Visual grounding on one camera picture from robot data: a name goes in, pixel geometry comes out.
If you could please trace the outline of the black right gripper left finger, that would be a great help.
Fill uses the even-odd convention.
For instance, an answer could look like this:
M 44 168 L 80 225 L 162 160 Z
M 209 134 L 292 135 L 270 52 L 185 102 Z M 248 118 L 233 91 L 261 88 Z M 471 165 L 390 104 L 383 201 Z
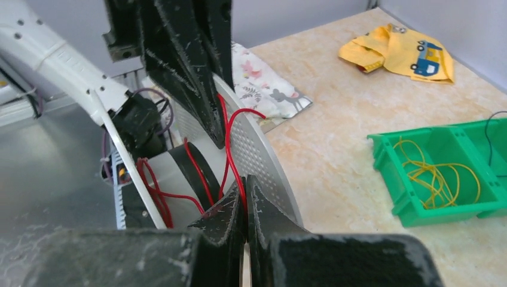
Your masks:
M 239 184 L 184 228 L 65 230 L 34 258 L 25 286 L 241 286 Z

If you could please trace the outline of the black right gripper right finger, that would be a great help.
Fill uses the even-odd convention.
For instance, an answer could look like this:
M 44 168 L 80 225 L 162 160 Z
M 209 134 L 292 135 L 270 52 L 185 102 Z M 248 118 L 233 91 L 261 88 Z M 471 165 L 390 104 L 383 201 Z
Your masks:
M 425 245 L 406 234 L 316 234 L 246 178 L 253 286 L 442 286 Z

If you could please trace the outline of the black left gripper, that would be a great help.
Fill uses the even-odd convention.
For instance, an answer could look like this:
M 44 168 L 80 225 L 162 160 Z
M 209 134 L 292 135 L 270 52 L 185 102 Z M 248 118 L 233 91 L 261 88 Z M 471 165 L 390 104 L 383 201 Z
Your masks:
M 231 0 L 104 1 L 113 62 L 141 57 L 148 76 L 225 146 L 214 75 L 233 88 Z

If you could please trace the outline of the grey cable spool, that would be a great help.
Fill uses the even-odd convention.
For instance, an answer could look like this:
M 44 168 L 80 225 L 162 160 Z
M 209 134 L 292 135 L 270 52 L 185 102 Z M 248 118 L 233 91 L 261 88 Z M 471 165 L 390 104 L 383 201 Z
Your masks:
M 268 199 L 296 223 L 301 223 L 294 194 L 287 177 L 257 123 L 255 114 L 245 113 L 240 99 L 219 76 L 213 77 L 222 108 L 233 125 L 228 145 L 219 149 L 198 123 L 178 104 L 174 105 L 181 136 L 188 146 L 171 147 L 163 137 L 152 133 L 148 141 L 148 160 L 144 173 L 136 167 L 139 153 L 129 151 L 118 129 L 102 105 L 102 92 L 89 91 L 93 118 L 108 131 L 112 152 L 118 151 L 145 204 L 155 228 L 184 227 L 210 208 L 218 191 L 226 193 L 236 175 L 256 176 Z

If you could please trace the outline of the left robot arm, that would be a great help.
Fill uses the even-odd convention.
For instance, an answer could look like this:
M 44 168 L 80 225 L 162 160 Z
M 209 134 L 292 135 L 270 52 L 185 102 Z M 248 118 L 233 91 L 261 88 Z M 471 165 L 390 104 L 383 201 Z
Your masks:
M 146 74 L 191 114 L 217 148 L 225 120 L 215 77 L 233 87 L 231 1 L 106 1 L 104 35 L 115 60 L 140 57 Z M 1 50 L 74 99 L 99 126 L 111 117 L 128 152 L 156 155 L 156 106 L 107 77 L 55 33 L 26 1 L 1 2 Z

